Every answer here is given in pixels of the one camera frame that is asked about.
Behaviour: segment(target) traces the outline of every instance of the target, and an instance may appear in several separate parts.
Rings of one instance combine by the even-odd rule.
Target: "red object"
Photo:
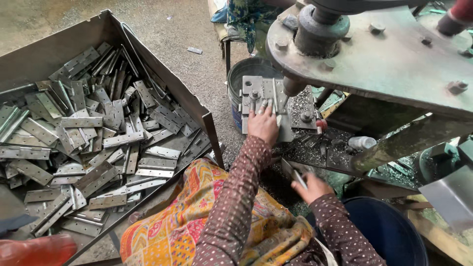
[[[473,22],[473,0],[457,0],[452,15],[463,22]]]
[[[317,127],[321,127],[323,131],[325,131],[328,128],[327,121],[325,119],[317,119],[315,122]]]
[[[32,240],[0,240],[0,265],[60,266],[77,251],[70,235],[52,235]]]

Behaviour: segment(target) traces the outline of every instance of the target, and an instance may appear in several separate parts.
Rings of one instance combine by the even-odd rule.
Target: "woman's right hand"
[[[291,187],[308,205],[325,194],[333,193],[333,189],[314,174],[306,173],[302,178],[307,180],[307,189],[297,181],[293,181]]]

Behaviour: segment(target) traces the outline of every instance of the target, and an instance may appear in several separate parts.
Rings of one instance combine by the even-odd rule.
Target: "blue floral cloth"
[[[256,39],[256,23],[271,24],[284,11],[260,0],[228,0],[228,25],[235,27],[252,53]]]

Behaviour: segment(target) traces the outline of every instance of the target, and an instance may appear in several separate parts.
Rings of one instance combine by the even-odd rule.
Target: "hand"
[[[291,183],[291,187],[308,205],[325,194],[333,193],[333,189],[314,174],[306,173],[302,178],[307,180],[307,189],[304,189],[302,185],[296,181]]]
[[[250,108],[248,136],[258,137],[272,147],[276,143],[278,134],[279,128],[276,124],[276,115],[272,113],[272,105],[268,105],[266,109],[261,106],[257,115]]]

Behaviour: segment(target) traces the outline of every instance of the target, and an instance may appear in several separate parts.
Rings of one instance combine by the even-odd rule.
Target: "pile of hinges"
[[[0,180],[27,191],[36,237],[57,228],[97,236],[108,212],[131,209],[210,146],[140,63],[147,78],[123,45],[103,43],[49,80],[2,92]]]

